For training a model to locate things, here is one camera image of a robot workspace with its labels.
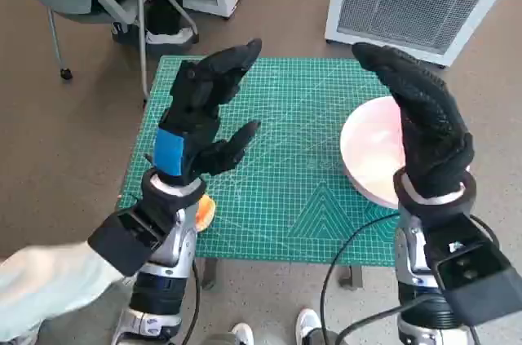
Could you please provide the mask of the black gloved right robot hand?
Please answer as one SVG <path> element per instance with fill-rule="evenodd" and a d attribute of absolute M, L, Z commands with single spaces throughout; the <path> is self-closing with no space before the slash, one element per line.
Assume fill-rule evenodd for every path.
<path fill-rule="evenodd" d="M 405 172 L 415 192 L 425 199 L 457 192 L 475 151 L 444 80 L 393 47 L 358 42 L 352 54 L 400 108 Z"/>

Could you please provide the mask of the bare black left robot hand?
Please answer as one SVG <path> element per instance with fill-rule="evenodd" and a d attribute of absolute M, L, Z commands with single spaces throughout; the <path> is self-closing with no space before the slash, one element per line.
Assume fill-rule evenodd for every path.
<path fill-rule="evenodd" d="M 153 166 L 163 183 L 189 185 L 202 174 L 218 175 L 235 168 L 245 156 L 260 122 L 247 122 L 232 138 L 216 140 L 219 107 L 237 95 L 262 45 L 261 39 L 254 38 L 198 62 L 181 63 L 153 149 Z"/>

